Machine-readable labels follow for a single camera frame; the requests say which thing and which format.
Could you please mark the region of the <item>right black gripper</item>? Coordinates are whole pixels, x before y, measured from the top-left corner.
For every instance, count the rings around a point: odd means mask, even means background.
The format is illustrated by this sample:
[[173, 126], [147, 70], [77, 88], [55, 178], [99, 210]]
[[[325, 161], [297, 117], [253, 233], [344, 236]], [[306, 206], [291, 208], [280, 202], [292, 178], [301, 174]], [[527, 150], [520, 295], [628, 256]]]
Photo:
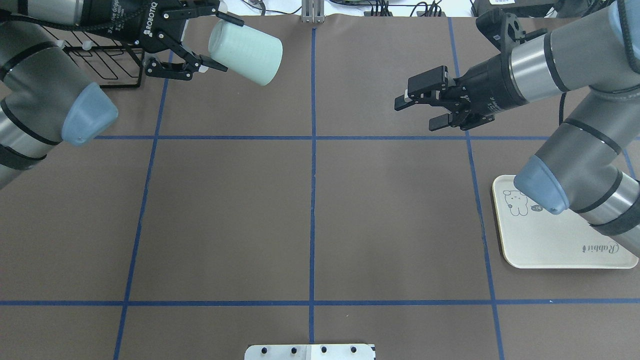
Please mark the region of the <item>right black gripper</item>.
[[443, 100], [453, 102], [448, 107], [451, 113], [431, 118], [430, 132], [455, 127], [470, 130], [493, 121], [498, 113], [525, 104], [525, 98], [515, 88], [509, 66], [503, 63], [503, 57], [494, 55], [455, 78], [451, 87], [447, 66], [410, 77], [404, 93], [394, 100], [394, 110], [417, 104], [444, 107]]

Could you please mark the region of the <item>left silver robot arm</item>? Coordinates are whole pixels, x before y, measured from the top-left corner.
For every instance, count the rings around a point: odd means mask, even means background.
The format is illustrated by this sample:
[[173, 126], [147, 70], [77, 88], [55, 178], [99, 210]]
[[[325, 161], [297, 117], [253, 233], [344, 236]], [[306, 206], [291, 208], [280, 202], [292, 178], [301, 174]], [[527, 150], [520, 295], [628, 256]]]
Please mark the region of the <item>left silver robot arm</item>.
[[137, 45], [148, 54], [170, 50], [182, 63], [149, 60], [151, 76], [189, 80], [202, 67], [226, 71], [182, 44], [189, 19], [215, 16], [244, 27], [221, 0], [3, 0], [1, 2], [1, 186], [44, 161], [55, 146], [82, 146], [119, 115], [97, 82], [46, 33], [85, 32]]

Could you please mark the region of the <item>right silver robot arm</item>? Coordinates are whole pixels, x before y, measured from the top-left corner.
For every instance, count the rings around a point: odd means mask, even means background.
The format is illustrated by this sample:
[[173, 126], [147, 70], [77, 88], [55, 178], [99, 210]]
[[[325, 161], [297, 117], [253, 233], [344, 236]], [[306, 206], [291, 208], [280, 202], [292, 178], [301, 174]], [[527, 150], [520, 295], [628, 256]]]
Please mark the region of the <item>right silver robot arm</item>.
[[589, 88], [514, 186], [551, 214], [572, 210], [638, 256], [639, 181], [612, 162], [640, 131], [639, 2], [617, 0], [550, 31], [526, 32], [501, 9], [476, 25], [498, 55], [457, 78], [446, 66], [410, 77], [394, 109], [442, 107], [448, 112], [430, 119], [429, 130], [466, 131], [498, 113]]

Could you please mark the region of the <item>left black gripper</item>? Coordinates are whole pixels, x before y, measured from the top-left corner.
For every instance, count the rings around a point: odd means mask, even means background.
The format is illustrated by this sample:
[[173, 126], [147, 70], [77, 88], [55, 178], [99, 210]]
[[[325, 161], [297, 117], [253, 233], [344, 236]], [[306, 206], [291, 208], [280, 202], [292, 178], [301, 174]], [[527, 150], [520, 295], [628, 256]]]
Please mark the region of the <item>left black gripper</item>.
[[189, 54], [183, 63], [169, 63], [160, 61], [154, 54], [169, 50], [169, 46], [162, 43], [155, 31], [162, 30], [165, 40], [171, 38], [178, 41], [188, 19], [215, 16], [244, 27], [245, 21], [230, 14], [221, 0], [83, 0], [80, 25], [87, 27], [119, 21], [134, 14], [140, 7], [142, 12], [137, 17], [111, 27], [89, 30], [89, 33], [119, 43], [138, 42], [144, 51], [151, 53], [145, 55], [145, 75], [150, 77], [190, 81], [194, 73], [208, 69], [229, 70], [208, 55]]

